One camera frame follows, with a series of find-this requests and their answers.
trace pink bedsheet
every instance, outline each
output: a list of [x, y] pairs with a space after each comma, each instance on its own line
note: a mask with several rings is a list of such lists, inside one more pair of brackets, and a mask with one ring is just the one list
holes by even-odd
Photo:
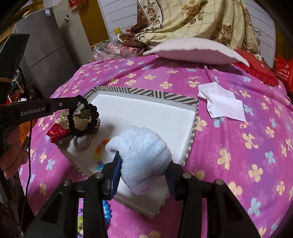
[[[293, 197], [293, 106], [280, 83], [269, 87], [232, 66], [205, 66], [150, 55], [84, 65], [52, 97], [85, 95], [97, 85], [128, 86], [197, 97], [198, 84], [217, 81], [243, 101], [247, 122], [211, 119], [200, 99], [195, 140], [185, 170], [199, 179], [221, 178], [250, 215], [262, 237], [269, 237]], [[28, 202], [35, 214], [64, 180], [84, 177], [45, 136], [58, 113], [40, 119], [33, 129]], [[20, 169], [22, 186], [28, 165]], [[175, 238], [181, 204], [169, 198], [153, 220], [111, 201], [110, 238]], [[202, 236], [206, 236], [203, 208]]]

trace light blue towel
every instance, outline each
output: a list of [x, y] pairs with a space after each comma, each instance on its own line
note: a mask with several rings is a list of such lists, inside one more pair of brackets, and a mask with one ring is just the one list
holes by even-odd
[[160, 136], [146, 127], [127, 126], [106, 145], [111, 157], [122, 158], [121, 177], [135, 194], [144, 194], [162, 176], [172, 154]]

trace white tray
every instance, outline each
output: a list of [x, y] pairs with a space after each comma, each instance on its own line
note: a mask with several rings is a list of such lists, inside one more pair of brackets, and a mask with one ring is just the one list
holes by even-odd
[[[157, 133], [169, 147], [174, 163], [184, 165], [194, 138], [198, 100], [172, 93], [126, 87], [99, 86], [86, 96], [97, 106], [100, 128], [86, 150], [77, 149], [71, 138], [65, 138], [58, 147], [65, 156], [87, 177], [98, 172], [95, 160], [96, 146], [102, 140], [119, 135], [127, 125], [147, 127]], [[82, 144], [85, 138], [79, 138]], [[103, 148], [101, 160], [111, 162]], [[120, 179], [114, 199], [128, 207], [155, 217], [168, 196], [165, 178], [159, 178], [144, 195], [135, 195]]]

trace plastic bag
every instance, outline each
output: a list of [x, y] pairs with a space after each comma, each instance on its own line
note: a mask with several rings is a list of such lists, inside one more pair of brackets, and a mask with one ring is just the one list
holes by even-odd
[[113, 58], [136, 57], [139, 49], [123, 46], [117, 35], [112, 41], [98, 43], [93, 48], [93, 55], [90, 62], [107, 60]]
[[277, 65], [275, 69], [277, 77], [284, 84], [287, 91], [293, 92], [293, 62], [292, 60], [286, 61], [281, 56], [278, 56]]

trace red bow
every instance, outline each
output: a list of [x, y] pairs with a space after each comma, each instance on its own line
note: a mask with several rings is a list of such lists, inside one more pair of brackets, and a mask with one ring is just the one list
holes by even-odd
[[63, 129], [58, 123], [55, 123], [47, 133], [50, 136], [50, 142], [57, 143], [62, 138], [70, 135], [70, 129]]

